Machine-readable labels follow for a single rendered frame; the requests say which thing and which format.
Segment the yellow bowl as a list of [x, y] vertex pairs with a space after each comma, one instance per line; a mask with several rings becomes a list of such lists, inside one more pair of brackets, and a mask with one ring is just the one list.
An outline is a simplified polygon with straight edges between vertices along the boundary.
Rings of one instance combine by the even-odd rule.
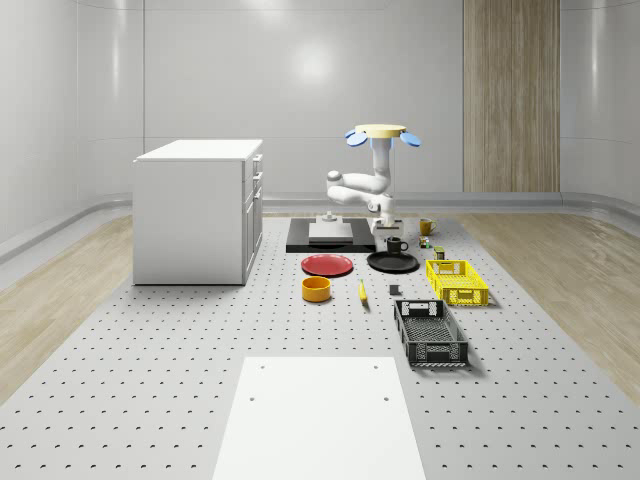
[[327, 301], [331, 297], [331, 281], [322, 276], [305, 278], [302, 281], [302, 297], [313, 303]]

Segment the black stove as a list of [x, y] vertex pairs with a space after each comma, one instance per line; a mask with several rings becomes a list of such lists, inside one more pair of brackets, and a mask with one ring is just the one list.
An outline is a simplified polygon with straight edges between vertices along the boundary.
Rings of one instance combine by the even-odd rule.
[[286, 242], [287, 253], [373, 253], [376, 251], [375, 238], [370, 232], [366, 218], [343, 217], [345, 224], [352, 228], [353, 241], [351, 243], [329, 242], [312, 243], [309, 240], [309, 224], [314, 218], [292, 218]]

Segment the dark grey basket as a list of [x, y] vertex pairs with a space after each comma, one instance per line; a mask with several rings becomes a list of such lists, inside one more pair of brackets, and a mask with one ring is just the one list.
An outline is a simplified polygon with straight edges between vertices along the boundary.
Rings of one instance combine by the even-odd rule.
[[410, 364], [465, 365], [468, 340], [442, 300], [396, 300], [394, 316]]

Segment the white cabinet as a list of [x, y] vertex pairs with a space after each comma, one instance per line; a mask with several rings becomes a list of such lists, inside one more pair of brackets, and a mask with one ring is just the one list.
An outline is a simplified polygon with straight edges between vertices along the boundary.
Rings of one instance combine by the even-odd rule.
[[134, 161], [134, 283], [246, 283], [262, 236], [262, 144], [176, 140]]

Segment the black plate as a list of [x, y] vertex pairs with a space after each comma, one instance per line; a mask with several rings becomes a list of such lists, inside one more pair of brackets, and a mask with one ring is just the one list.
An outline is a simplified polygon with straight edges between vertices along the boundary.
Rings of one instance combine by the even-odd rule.
[[390, 273], [404, 274], [419, 269], [418, 260], [406, 253], [375, 252], [367, 257], [367, 263], [374, 270]]

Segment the white board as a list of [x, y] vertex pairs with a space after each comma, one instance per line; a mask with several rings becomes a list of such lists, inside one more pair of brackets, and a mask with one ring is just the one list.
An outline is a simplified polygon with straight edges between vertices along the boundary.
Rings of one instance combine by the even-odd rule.
[[391, 357], [248, 357], [213, 480], [425, 480]]

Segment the red plate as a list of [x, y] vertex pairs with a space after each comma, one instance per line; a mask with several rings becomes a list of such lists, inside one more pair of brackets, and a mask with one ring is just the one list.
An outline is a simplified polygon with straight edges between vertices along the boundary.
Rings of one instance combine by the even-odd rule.
[[304, 258], [301, 268], [309, 275], [329, 278], [349, 274], [353, 270], [353, 263], [343, 255], [316, 254]]

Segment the drone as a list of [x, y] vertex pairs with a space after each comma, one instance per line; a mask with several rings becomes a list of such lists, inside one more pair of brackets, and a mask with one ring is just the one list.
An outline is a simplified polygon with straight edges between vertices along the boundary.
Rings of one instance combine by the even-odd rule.
[[395, 124], [363, 124], [345, 133], [344, 138], [349, 146], [362, 145], [367, 139], [390, 139], [399, 137], [405, 144], [419, 147], [421, 140], [408, 132], [407, 128]]

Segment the yellow basket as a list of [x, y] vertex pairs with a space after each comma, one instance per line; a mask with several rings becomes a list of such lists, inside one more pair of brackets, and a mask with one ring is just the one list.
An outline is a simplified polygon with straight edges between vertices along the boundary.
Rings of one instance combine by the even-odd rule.
[[437, 298], [449, 305], [488, 304], [488, 286], [466, 260], [428, 260], [426, 276]]

